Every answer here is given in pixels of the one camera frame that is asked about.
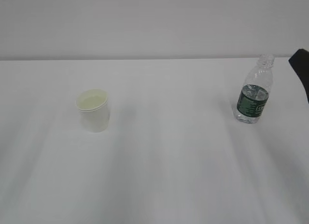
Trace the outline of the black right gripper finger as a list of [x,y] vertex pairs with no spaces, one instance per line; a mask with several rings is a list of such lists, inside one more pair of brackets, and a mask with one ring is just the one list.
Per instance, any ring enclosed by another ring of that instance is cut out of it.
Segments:
[[309,52],[305,49],[298,49],[288,61],[300,79],[309,101]]

